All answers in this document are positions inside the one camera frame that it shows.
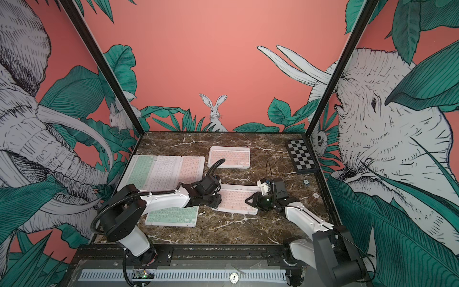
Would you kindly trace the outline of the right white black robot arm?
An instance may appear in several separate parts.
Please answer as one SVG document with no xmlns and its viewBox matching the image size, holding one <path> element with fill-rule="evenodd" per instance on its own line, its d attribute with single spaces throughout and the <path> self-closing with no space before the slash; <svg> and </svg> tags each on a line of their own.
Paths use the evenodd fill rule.
<svg viewBox="0 0 459 287">
<path fill-rule="evenodd" d="M 367 277 L 362 256 L 344 226 L 322 220 L 286 192 L 270 196 L 256 192 L 245 203 L 264 212 L 274 210 L 284 215 L 310 238 L 290 242 L 290 254 L 316 269 L 325 286 L 342 287 Z"/>
</svg>

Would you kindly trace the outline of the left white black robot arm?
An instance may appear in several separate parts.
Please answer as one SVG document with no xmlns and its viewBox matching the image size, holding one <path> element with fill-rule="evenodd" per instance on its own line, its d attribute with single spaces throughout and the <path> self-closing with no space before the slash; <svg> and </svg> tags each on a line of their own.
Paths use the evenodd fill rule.
<svg viewBox="0 0 459 287">
<path fill-rule="evenodd" d="M 141 217 L 168 208 L 217 208 L 222 201 L 220 189 L 220 183 L 179 184 L 176 189 L 166 191 L 139 190 L 135 185 L 126 185 L 98 210 L 90 229 L 122 246 L 129 262 L 149 266 L 157 261 L 158 252 L 137 226 Z"/>
</svg>

